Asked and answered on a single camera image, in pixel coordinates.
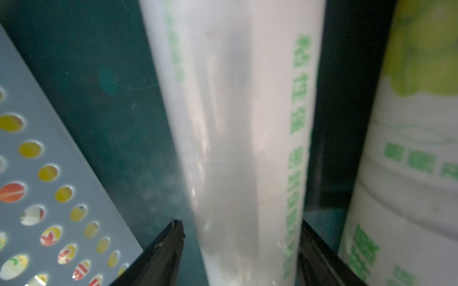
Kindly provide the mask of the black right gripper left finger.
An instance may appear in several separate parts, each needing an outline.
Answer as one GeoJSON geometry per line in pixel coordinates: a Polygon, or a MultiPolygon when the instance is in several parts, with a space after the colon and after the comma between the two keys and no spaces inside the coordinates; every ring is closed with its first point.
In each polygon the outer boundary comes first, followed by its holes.
{"type": "Polygon", "coordinates": [[[172,220],[112,285],[176,286],[185,238],[182,222],[172,220]]]}

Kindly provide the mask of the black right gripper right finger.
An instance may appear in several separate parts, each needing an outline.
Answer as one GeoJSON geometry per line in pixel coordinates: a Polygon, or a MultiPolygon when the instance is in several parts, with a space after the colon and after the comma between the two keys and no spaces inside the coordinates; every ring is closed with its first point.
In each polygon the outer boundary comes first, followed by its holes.
{"type": "Polygon", "coordinates": [[[297,263],[298,286],[366,286],[303,221],[297,263]]]}

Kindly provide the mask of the white green roll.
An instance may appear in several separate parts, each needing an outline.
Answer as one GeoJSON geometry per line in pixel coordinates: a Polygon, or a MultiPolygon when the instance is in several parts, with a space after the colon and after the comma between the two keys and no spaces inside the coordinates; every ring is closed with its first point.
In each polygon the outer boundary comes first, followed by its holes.
{"type": "Polygon", "coordinates": [[[369,286],[458,283],[458,4],[398,1],[339,257],[369,286]]]}
{"type": "Polygon", "coordinates": [[[212,286],[292,286],[325,1],[140,1],[212,286]]]}

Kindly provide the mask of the blue plastic basket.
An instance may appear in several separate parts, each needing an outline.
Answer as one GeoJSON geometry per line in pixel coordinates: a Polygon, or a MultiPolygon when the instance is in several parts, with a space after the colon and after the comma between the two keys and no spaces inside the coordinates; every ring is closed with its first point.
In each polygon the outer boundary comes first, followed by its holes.
{"type": "Polygon", "coordinates": [[[2,31],[1,284],[109,286],[141,253],[2,31]]]}

